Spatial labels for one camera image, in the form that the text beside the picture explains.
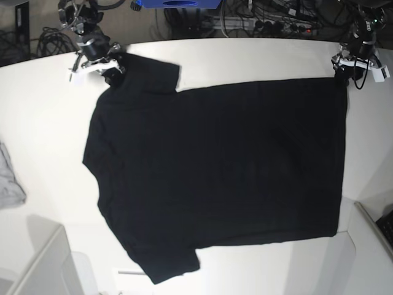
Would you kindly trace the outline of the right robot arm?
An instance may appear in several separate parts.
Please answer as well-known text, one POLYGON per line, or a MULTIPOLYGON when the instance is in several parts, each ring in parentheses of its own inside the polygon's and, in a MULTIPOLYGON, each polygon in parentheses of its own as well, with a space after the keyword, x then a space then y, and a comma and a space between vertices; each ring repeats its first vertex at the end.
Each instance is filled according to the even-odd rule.
POLYGON ((72 82, 83 75, 98 73, 107 84, 113 86, 122 82, 125 65, 122 61, 122 46, 112 42, 105 35, 99 23, 105 10, 120 7, 124 2, 117 1, 109 5, 100 5, 98 1, 59 1, 58 14, 64 30, 76 34, 76 60, 69 69, 72 82))

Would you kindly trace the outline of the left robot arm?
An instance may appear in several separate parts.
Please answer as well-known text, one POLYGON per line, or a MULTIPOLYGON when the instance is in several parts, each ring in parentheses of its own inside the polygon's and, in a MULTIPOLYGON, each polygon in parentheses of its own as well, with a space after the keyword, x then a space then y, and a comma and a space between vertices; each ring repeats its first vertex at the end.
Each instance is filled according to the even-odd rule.
POLYGON ((335 79, 348 82, 367 78, 371 73, 375 82, 390 78, 387 65, 376 49, 377 32, 386 26, 383 9, 389 1, 343 1, 349 11, 348 40, 341 42, 339 51, 331 58, 335 79))

